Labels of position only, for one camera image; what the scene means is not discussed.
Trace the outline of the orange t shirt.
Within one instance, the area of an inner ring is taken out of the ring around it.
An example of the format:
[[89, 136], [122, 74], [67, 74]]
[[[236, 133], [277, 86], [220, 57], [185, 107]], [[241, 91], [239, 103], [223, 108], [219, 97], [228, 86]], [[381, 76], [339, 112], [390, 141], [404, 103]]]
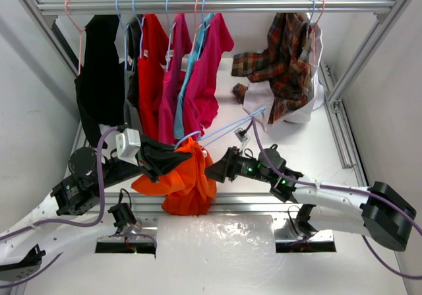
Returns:
[[205, 169], [213, 165], [211, 156], [191, 137], [176, 152], [192, 156], [170, 173], [159, 177], [159, 182], [154, 183], [147, 176], [141, 176], [131, 184], [131, 188], [143, 195], [164, 196], [162, 209], [169, 214], [207, 214], [217, 196], [216, 182], [205, 175]]

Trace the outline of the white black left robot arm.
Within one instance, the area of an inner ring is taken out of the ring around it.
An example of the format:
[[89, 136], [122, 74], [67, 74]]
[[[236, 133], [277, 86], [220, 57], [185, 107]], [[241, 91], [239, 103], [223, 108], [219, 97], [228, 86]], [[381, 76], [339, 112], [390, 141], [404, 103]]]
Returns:
[[100, 142], [109, 137], [115, 139], [110, 152], [76, 149], [69, 158], [69, 175], [30, 213], [1, 233], [1, 288], [37, 277], [78, 242], [96, 244], [110, 237], [120, 244], [137, 238], [156, 243], [142, 229], [130, 203], [118, 201], [107, 207], [106, 189], [141, 175], [158, 183], [193, 156], [133, 129], [110, 128]]

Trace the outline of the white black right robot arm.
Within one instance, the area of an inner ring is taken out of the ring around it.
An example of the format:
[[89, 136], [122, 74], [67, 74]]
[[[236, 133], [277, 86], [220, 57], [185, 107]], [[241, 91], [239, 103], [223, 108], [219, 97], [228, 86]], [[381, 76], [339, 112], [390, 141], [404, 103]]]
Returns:
[[220, 183], [238, 176], [269, 183], [270, 193], [279, 201], [301, 205], [293, 225], [304, 236], [335, 230], [370, 237], [393, 251], [405, 251], [416, 216], [410, 203], [386, 183], [344, 187], [311, 181], [286, 166], [277, 145], [262, 150], [257, 158], [230, 147], [205, 174]]

